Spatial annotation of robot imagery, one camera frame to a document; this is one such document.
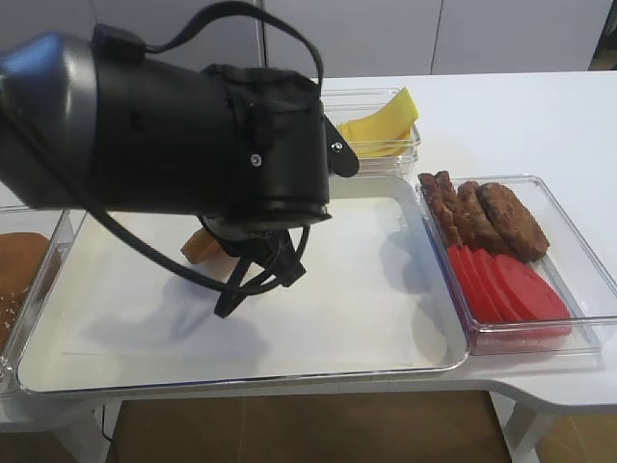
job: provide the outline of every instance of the white table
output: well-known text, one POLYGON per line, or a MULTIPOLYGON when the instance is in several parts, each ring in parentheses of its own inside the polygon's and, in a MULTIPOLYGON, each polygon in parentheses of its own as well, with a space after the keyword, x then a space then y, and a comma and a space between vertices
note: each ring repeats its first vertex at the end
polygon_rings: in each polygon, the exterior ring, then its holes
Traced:
MULTIPOLYGON (((617 219, 602 214, 602 208, 588 206, 591 198, 617 197, 613 179, 617 160, 612 154, 617 140, 613 135, 617 73, 333 79, 325 88, 404 86, 420 110, 422 144, 415 172, 447 169, 454 177, 541 177, 608 271, 617 276, 617 245, 612 238, 617 219)), ((513 459, 537 461, 535 443, 556 415, 617 410, 617 338, 604 347, 601 356, 472 356, 461 367, 433 378, 217 390, 174 388, 155 396, 455 390, 496 393, 494 404, 513 459)), ((126 398, 145 396, 152 398, 140 392, 126 398)))

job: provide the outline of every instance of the brown floor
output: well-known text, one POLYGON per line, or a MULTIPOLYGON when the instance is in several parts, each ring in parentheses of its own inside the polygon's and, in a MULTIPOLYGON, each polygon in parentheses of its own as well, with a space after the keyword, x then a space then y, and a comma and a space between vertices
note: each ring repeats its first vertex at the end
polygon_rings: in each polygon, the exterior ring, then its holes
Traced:
MULTIPOLYGON (((115 439, 120 463, 510 461, 475 392, 125 402, 115 439)), ((617 416, 560 418, 538 454, 617 463, 617 416)), ((74 463, 50 433, 0 434, 0 462, 74 463)))

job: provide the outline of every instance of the clear plastic container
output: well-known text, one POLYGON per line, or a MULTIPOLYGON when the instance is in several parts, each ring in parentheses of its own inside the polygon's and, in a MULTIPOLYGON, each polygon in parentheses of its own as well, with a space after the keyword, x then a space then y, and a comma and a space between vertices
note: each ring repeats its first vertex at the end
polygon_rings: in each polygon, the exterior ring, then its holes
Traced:
POLYGON ((55 277, 49 273, 52 271, 49 264, 53 253, 59 253, 64 261, 67 249, 73 241, 74 233, 68 215, 66 210, 32 210, 26 206, 0 207, 0 233, 37 232, 50 241, 30 286, 31 290, 23 301, 23 309, 0 355, 0 395, 17 389, 14 369, 39 316, 45 297, 44 289, 48 287, 41 282, 55 277))
MULTIPOLYGON (((400 89, 352 89, 323 91, 321 100, 326 116, 334 125, 369 116, 383 108, 400 89)), ((361 176, 394 176, 408 179, 417 161, 417 146, 420 136, 416 126, 412 127, 409 140, 375 140, 365 143, 350 143, 352 149, 379 147, 396 149, 401 153, 387 157, 365 157, 360 159, 361 176)))
POLYGON ((443 266, 455 303, 462 307, 469 332, 470 352, 476 355, 519 352, 598 351, 617 331, 617 285, 573 222, 537 177, 452 179, 456 188, 466 180, 499 182, 516 193, 547 236, 547 255, 531 267, 559 294, 570 319, 516 323, 480 323, 454 277, 435 220, 424 195, 418 194, 425 225, 443 266))

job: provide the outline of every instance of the white cabinet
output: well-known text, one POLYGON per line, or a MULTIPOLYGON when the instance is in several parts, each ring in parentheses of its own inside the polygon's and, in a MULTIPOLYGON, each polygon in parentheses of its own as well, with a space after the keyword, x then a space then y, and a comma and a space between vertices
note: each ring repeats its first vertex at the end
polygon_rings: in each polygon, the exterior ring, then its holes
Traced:
POLYGON ((94 27, 90 0, 13 0, 0 2, 0 50, 46 31, 88 38, 94 27))
POLYGON ((611 0, 443 0, 433 73, 586 70, 611 0))
MULTIPOLYGON (((326 77, 429 74, 441 0, 265 0, 319 49, 326 77)), ((315 76, 303 46, 266 27, 272 67, 315 76)))
MULTIPOLYGON (((193 15, 215 0, 93 0, 98 22, 136 33, 146 43, 174 37, 193 15)), ((261 34, 248 17, 226 17, 209 24, 194 39, 155 59, 201 70, 212 63, 240 67, 260 64, 261 34)))

